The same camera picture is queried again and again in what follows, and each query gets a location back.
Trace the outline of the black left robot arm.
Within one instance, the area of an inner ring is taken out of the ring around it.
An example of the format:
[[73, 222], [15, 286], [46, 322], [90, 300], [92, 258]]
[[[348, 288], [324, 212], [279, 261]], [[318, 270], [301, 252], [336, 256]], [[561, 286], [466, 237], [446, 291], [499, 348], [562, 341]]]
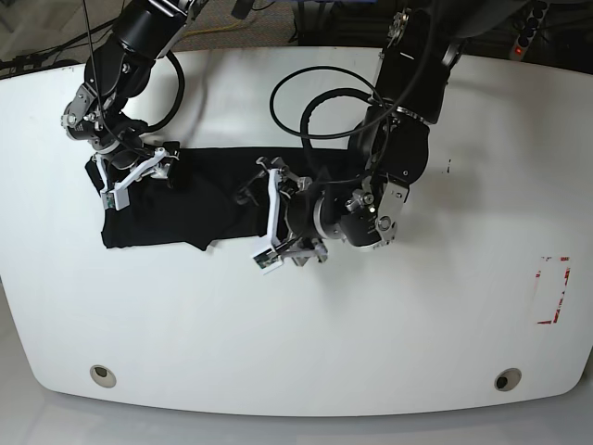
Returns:
[[[427, 166], [430, 128], [437, 123], [450, 73], [466, 41], [496, 27], [518, 1], [404, 1], [394, 11], [374, 83], [335, 88], [313, 98], [295, 130], [307, 175], [282, 159], [259, 159], [267, 179], [267, 231], [254, 261], [270, 272], [291, 260], [326, 261], [325, 243], [354, 248], [391, 244], [410, 186]], [[309, 130], [314, 111], [339, 97], [365, 103], [364, 119], [345, 132], [347, 161], [322, 162]]]

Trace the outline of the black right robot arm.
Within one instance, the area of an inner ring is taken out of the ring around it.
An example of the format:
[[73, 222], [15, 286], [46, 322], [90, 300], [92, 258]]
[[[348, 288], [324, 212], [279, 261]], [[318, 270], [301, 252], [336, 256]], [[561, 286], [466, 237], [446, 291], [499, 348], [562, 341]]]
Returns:
[[[85, 141], [95, 151], [85, 170], [96, 184], [104, 173], [105, 183], [112, 186], [123, 172], [157, 154], [157, 146], [143, 138], [172, 121], [186, 86], [182, 66], [171, 49], [205, 5], [203, 1], [132, 1], [115, 20], [107, 41], [90, 48], [83, 83], [67, 105], [61, 125], [70, 139]], [[123, 109], [145, 90], [160, 58], [173, 66], [177, 92], [167, 114], [149, 124], [127, 116]]]

